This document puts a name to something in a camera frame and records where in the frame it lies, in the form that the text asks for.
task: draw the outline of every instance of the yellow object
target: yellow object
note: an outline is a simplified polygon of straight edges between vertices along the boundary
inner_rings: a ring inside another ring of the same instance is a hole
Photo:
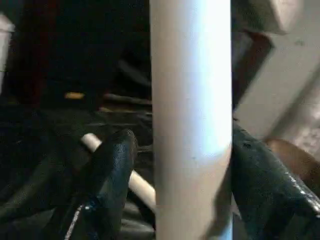
[[[85,96],[84,93],[81,92],[67,92],[64,97],[66,99],[83,99]]]

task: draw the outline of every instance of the white wall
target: white wall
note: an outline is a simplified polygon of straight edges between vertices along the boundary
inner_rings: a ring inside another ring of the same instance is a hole
[[[274,50],[242,98],[235,117],[263,138],[277,125],[320,63],[320,0],[306,0],[300,20],[287,35],[268,34]]]

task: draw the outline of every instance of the white rod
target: white rod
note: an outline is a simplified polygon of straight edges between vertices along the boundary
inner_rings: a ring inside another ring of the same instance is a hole
[[[230,7],[150,1],[158,240],[232,239]]]
[[[81,141],[88,147],[91,152],[97,150],[102,144],[101,140],[93,133],[88,133],[81,138]],[[129,188],[134,192],[141,201],[144,202],[153,212],[156,209],[156,192],[155,189],[144,180],[135,170],[132,171],[129,179]]]

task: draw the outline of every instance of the white pole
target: white pole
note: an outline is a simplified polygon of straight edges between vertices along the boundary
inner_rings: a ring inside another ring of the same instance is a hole
[[[150,26],[157,239],[232,239],[230,1],[151,0]]]

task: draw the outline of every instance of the brown object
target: brown object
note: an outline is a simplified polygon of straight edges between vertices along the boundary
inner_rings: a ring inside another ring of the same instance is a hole
[[[285,140],[267,139],[265,143],[293,174],[320,197],[320,163],[313,156]]]

